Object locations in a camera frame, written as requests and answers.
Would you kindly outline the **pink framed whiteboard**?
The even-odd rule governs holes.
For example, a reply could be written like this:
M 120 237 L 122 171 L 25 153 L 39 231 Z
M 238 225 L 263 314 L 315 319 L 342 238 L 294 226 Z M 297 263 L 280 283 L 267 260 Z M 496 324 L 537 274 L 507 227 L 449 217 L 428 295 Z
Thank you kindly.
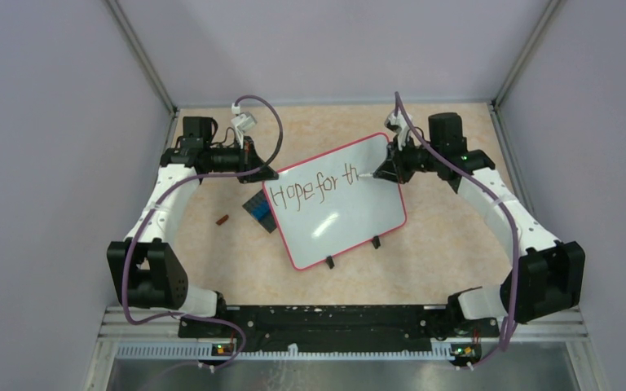
M 386 158 L 390 139 L 375 133 L 303 160 L 262 183 L 295 270 L 306 270 L 402 227 L 399 184 L 358 179 Z

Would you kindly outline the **brown marker cap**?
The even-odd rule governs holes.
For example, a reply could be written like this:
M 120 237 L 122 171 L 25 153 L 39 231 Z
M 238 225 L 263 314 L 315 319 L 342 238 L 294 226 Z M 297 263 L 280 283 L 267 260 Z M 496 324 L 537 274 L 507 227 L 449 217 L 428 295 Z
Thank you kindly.
M 228 215 L 228 214 L 225 214 L 225 215 L 223 215 L 222 217 L 220 217 L 220 218 L 219 218 L 219 219 L 215 222 L 215 224 L 216 224 L 216 225 L 218 225 L 218 226 L 221 226 L 221 225 L 222 225 L 224 222 L 226 222 L 228 219 L 229 219 L 229 215 Z

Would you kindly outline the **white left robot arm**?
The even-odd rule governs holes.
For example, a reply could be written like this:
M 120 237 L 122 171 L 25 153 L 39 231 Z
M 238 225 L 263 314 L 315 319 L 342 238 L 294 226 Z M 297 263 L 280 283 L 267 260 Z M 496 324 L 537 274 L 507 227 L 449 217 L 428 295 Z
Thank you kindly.
M 139 220 L 123 240 L 111 242 L 107 249 L 123 306 L 198 316 L 198 327 L 213 337 L 222 335 L 229 324 L 227 312 L 218 308 L 220 296 L 190 283 L 172 249 L 187 203 L 204 178 L 250 183 L 278 177 L 246 135 L 256 124 L 250 112 L 232 118 L 235 142 L 231 146 L 214 142 L 216 124 L 212 117 L 183 118 L 183 135 L 162 154 L 156 184 Z

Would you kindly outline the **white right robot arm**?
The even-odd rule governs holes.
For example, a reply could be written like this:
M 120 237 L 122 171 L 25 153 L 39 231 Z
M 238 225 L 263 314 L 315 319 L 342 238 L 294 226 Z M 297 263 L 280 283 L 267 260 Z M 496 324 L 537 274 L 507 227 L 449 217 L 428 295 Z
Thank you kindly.
M 415 173 L 436 173 L 483 218 L 512 262 L 503 283 L 448 298 L 447 329 L 466 336 L 479 319 L 528 323 L 577 306 L 585 263 L 582 247 L 575 241 L 564 243 L 543 228 L 505 185 L 493 160 L 482 150 L 469 150 L 457 113 L 431 115 L 428 125 L 428 139 L 415 140 L 420 130 L 411 128 L 398 110 L 391 112 L 385 126 L 395 136 L 373 177 L 405 184 Z

